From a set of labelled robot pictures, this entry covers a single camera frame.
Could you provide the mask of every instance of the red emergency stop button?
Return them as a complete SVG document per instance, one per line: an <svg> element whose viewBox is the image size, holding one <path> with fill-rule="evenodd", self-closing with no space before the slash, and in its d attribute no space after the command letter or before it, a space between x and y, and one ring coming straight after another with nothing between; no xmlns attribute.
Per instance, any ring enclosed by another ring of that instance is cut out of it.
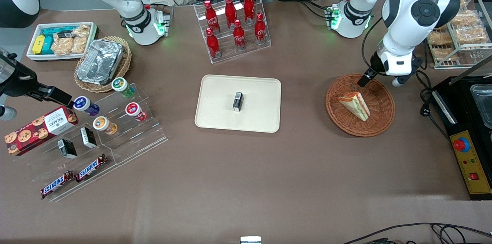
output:
<svg viewBox="0 0 492 244"><path fill-rule="evenodd" d="M477 173L470 173L470 179L472 181L476 181L478 179L478 174Z"/></svg>
<svg viewBox="0 0 492 244"><path fill-rule="evenodd" d="M459 139L456 139L455 141L453 141L453 147L456 150L465 153L465 152L468 152L470 150L470 143L466 138L460 137Z"/></svg>

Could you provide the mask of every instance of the wicker basket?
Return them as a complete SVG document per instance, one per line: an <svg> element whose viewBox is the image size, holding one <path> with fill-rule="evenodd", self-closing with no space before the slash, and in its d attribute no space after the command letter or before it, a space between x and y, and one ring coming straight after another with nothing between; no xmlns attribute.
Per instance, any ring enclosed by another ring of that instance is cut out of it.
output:
<svg viewBox="0 0 492 244"><path fill-rule="evenodd" d="M395 101L385 86L371 80L364 88L357 85L362 74L347 74L338 78L326 92L326 109L340 129L360 137L376 136L384 132L395 118ZM371 115L366 121L348 111L337 100L346 92L360 92Z"/></svg>
<svg viewBox="0 0 492 244"><path fill-rule="evenodd" d="M114 41L114 42L117 42L117 43L123 45L123 49L124 49L123 57L121 58L120 64L118 65L118 68L116 69L116 72L115 72L116 75L114 77L116 78L118 76L124 76L125 73L128 71L128 69L130 69L130 62L131 62L131 51L130 51L130 47L128 46L128 43L121 37L109 36L109 37L103 37L101 39L108 40L108 41ZM82 88L83 90L88 90L90 92L95 92L95 93L103 93L103 92L110 91L112 89L111 84L96 85L95 83L86 83L85 81L81 81L81 80L79 80L79 78L77 78L77 68L79 68L79 66L82 64L85 57L86 57L86 54L84 54L80 58L79 63L77 63L77 66L75 67L74 78L75 78L75 82L77 83L77 85L80 86L80 88Z"/></svg>

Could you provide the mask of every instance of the red bottle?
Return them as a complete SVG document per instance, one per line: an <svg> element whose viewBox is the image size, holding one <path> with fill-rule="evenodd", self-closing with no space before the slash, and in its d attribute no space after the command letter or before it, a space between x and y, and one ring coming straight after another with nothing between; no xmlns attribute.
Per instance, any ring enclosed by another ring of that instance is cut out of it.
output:
<svg viewBox="0 0 492 244"><path fill-rule="evenodd" d="M244 0L244 21L247 25L254 24L254 2L253 0Z"/></svg>
<svg viewBox="0 0 492 244"><path fill-rule="evenodd" d="M207 18L207 23L209 27L214 30L214 33L220 33L220 26L218 25L217 14L212 8L212 3L210 0L205 0L205 17Z"/></svg>
<svg viewBox="0 0 492 244"><path fill-rule="evenodd" d="M234 30L234 21L237 19L236 8L232 4L232 0L225 0L225 18L227 19L227 27L229 30Z"/></svg>
<svg viewBox="0 0 492 244"><path fill-rule="evenodd" d="M205 30L207 33L207 46L209 47L210 55L212 58L220 58L220 48L218 46L218 39L214 36L214 31L211 28Z"/></svg>
<svg viewBox="0 0 492 244"><path fill-rule="evenodd" d="M244 30L241 27L241 21L239 19L234 22L234 32L232 33L232 35L234 35L234 44L236 45L236 50L242 51L246 49L246 43L244 42Z"/></svg>
<svg viewBox="0 0 492 244"><path fill-rule="evenodd" d="M263 13L258 13L256 15L256 24L254 26L254 34L256 36L256 44L257 45L263 45L266 43L266 38L265 38L265 20L263 20Z"/></svg>

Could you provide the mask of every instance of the brown table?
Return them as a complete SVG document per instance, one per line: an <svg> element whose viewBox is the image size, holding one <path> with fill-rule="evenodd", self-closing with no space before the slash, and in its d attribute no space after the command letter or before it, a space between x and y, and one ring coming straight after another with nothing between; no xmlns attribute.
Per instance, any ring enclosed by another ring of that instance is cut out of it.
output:
<svg viewBox="0 0 492 244"><path fill-rule="evenodd" d="M366 70L362 37L344 39L327 31L323 20L298 3L265 8L272 47L218 65L209 63L192 7L177 8L169 37L151 46L135 44L113 10L42 11L37 23L95 22L100 36L128 40L133 53L128 81L148 93L169 141L58 203L41 201L41 186L30 182L27 167L0 153L2 242L214 244L260 235L266 244L342 243L418 221L490 231L491 203L468 200L450 145L419 115L422 87L415 78L402 88L378 78L395 99L395 121L379 136L350 136L330 120L324 98L335 78ZM374 29L367 55L385 31L383 24ZM39 81L73 96L104 97L75 84L76 62L23 58L23 63L37 71ZM196 127L206 74L279 79L280 130ZM436 84L457 72L428 74ZM19 116L1 123L3 134L56 106L26 97L8 98L7 105ZM427 226L383 236L434 239Z"/></svg>

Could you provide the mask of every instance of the sandwich slice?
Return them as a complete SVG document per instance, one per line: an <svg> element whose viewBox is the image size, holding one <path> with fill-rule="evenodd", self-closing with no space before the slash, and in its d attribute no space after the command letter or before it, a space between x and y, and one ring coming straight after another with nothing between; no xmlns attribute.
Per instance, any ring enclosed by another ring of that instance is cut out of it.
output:
<svg viewBox="0 0 492 244"><path fill-rule="evenodd" d="M345 93L338 101L362 121L366 121L371 115L360 92Z"/></svg>

